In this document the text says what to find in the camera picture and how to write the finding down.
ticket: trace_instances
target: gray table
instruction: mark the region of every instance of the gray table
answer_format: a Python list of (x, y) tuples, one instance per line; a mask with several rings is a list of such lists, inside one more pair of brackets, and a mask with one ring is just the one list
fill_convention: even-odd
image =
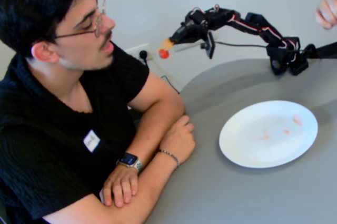
[[(337, 222), (337, 60), (315, 60), (299, 76), (274, 76), (269, 60), (214, 67), (181, 93), (196, 149), (173, 173), (147, 224), (332, 224)], [(262, 101), (287, 100), (316, 116), (316, 141), (300, 158), (248, 169), (219, 148), (224, 123)]]

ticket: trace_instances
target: dark curly hair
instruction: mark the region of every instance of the dark curly hair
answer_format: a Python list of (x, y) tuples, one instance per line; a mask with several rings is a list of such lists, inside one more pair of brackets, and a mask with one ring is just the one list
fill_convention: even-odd
[(0, 40), (31, 57), (36, 41), (53, 42), (55, 31), (73, 0), (0, 0)]

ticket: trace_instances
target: cable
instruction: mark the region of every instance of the cable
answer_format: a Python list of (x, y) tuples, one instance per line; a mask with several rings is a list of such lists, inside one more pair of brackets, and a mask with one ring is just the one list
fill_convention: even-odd
[(147, 51), (145, 50), (141, 50), (139, 52), (139, 57), (144, 61), (145, 65), (148, 67), (148, 64), (147, 64)]
[(167, 78), (167, 76), (166, 75), (163, 75), (162, 77), (161, 77), (161, 79), (163, 79), (163, 78), (165, 78), (167, 81), (168, 81), (168, 83), (170, 84), (170, 86), (178, 93), (178, 94), (180, 94), (180, 92), (171, 84), (171, 82), (169, 81), (169, 79)]
[(3, 224), (6, 224), (6, 221), (0, 216), (0, 221), (3, 223)]
[[(225, 46), (235, 46), (235, 47), (260, 47), (260, 48), (267, 48), (267, 46), (262, 46), (262, 45), (251, 45), (251, 44), (230, 44), (230, 43), (225, 43), (225, 42), (221, 42), (221, 41), (216, 41), (215, 43), (220, 44), (220, 45), (225, 45)], [(278, 47), (269, 47), (271, 49), (277, 49), (277, 50), (282, 50), (282, 51), (288, 51), (288, 52), (308, 52), (308, 53), (312, 53), (315, 54), (312, 51), (308, 51), (308, 50), (287, 50), (287, 49), (282, 49), (282, 48), (278, 48)]]

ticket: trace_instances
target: silver bracelet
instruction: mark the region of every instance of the silver bracelet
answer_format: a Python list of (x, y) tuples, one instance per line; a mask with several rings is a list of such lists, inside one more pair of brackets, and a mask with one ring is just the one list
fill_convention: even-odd
[(178, 158), (174, 155), (171, 154), (170, 152), (163, 150), (163, 149), (159, 149), (158, 152), (164, 153), (164, 154), (168, 154), (169, 156), (171, 156), (176, 162), (177, 162), (177, 167), (175, 169), (177, 169), (180, 166), (180, 162), (178, 160)]

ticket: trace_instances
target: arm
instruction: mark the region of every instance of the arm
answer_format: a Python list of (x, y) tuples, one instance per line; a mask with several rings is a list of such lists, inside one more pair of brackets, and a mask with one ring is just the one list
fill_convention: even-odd
[(154, 208), (161, 191), (176, 167), (168, 155), (158, 153), (139, 177), (139, 192), (131, 204), (118, 209), (112, 204), (106, 207), (93, 195), (45, 216), (51, 224), (136, 224), (143, 223)]
[[(174, 154), (180, 163), (185, 162), (195, 147), (191, 134), (193, 129), (189, 118), (183, 116), (167, 132), (161, 142), (161, 149)], [(91, 194), (44, 219), (51, 224), (143, 223), (176, 166), (171, 156), (158, 153), (139, 177), (139, 193), (124, 208), (118, 209), (114, 204), (106, 207)]]
[[(150, 72), (140, 93), (129, 106), (143, 112), (137, 133), (128, 153), (136, 155), (143, 166), (152, 159), (165, 133), (184, 113), (181, 97), (164, 80)], [(104, 203), (112, 204), (112, 194), (117, 207), (130, 203), (138, 191), (137, 171), (118, 165), (103, 185)]]
[(136, 136), (127, 149), (145, 166), (164, 134), (185, 112), (181, 97), (164, 80), (150, 72), (148, 79), (129, 106), (143, 112)]

